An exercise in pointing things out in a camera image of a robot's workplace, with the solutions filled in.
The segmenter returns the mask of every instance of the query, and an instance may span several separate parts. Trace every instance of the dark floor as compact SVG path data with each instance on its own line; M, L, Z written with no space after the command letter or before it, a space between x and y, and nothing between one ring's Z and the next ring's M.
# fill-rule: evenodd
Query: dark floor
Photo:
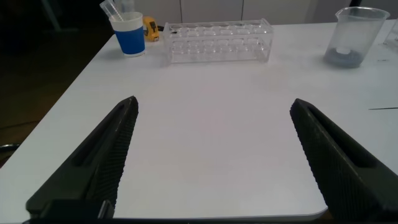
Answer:
M23 54L0 55L0 146L24 141L111 34L102 28L47 34Z

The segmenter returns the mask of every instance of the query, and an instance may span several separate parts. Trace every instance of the yellow object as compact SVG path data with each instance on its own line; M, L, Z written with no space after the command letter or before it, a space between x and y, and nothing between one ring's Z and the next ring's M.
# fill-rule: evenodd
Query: yellow object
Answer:
M145 39L148 41L158 41L159 40L159 30L157 29L157 24L155 22L155 19L152 18L151 16L144 16L142 18L142 21L144 23L144 36Z

